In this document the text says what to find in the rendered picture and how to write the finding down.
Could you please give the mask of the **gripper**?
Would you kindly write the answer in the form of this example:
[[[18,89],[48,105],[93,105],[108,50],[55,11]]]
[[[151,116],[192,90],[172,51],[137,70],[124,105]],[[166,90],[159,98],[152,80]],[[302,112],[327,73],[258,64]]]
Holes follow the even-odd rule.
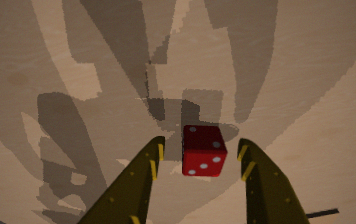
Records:
[[[165,137],[149,141],[77,224],[146,224]],[[247,224],[310,224],[287,178],[253,141],[241,138],[237,160],[246,182]]]

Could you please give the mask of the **red die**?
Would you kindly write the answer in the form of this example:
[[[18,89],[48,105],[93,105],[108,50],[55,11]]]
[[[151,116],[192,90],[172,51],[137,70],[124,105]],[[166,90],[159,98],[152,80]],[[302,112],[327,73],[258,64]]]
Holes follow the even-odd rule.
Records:
[[[184,126],[182,141],[184,176],[218,177],[227,154],[218,126]]]

